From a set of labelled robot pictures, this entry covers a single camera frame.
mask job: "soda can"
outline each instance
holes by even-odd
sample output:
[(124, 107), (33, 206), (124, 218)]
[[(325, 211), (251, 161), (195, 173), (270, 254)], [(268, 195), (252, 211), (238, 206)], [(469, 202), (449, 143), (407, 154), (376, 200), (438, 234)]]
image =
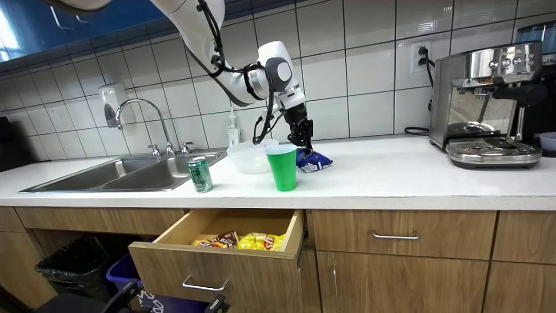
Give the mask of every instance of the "soda can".
[(207, 194), (214, 188), (205, 157), (191, 159), (188, 169), (198, 194)]

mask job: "backsplash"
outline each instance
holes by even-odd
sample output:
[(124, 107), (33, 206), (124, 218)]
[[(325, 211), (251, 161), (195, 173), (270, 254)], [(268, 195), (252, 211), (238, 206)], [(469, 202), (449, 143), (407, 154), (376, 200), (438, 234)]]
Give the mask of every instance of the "backsplash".
[[(282, 41), (315, 121), (315, 140), (403, 134), (428, 127), (431, 87), (416, 67), (419, 46), (440, 60), (509, 44), (515, 30), (556, 21), (555, 0), (308, 0), (223, 28), (233, 67), (257, 60), (257, 47)], [(148, 154), (165, 145), (150, 107), (132, 107), (120, 133), (108, 129), (98, 89), (120, 82), (129, 98), (155, 103), (174, 143), (228, 145), (230, 101), (185, 53), (178, 35), (122, 46), (65, 63), (28, 68), (0, 81), (0, 115), (18, 122), (40, 161)], [(264, 103), (235, 108), (242, 140)], [(280, 122), (273, 138), (285, 141)]]

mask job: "stainless steel sink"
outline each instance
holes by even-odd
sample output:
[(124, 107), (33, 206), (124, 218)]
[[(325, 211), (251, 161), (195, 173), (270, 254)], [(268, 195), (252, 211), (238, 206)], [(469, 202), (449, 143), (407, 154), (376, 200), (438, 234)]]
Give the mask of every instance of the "stainless steel sink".
[(92, 169), (80, 171), (25, 192), (158, 192), (174, 190), (190, 180), (188, 161), (205, 157), (212, 166), (224, 159), (224, 152), (188, 154), (171, 159), (117, 159)]
[(205, 157), (209, 167), (219, 162), (223, 154), (190, 154), (165, 159), (151, 167), (132, 173), (122, 180), (103, 187), (106, 192), (157, 192), (174, 190), (190, 180), (188, 162), (195, 157)]

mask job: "green cup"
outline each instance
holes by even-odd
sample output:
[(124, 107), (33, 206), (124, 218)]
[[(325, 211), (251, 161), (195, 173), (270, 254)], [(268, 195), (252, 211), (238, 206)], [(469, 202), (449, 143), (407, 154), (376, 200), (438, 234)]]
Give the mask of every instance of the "green cup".
[(296, 157), (297, 148), (292, 145), (266, 147), (268, 162), (271, 164), (278, 192), (296, 190)]

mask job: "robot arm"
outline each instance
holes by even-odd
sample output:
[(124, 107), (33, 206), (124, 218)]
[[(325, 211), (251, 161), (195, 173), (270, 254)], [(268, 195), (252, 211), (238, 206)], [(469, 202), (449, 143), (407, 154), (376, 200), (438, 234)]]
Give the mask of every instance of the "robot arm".
[(294, 65), (282, 42), (259, 47), (259, 60), (240, 70), (226, 63), (221, 28), (224, 21), (224, 0), (151, 0), (179, 30), (188, 51), (198, 65), (224, 89), (238, 107), (271, 100), (261, 136), (270, 133), (271, 107), (277, 96), (285, 122), (290, 126), (289, 141), (313, 152), (313, 122), (308, 121), (304, 93), (292, 75)]

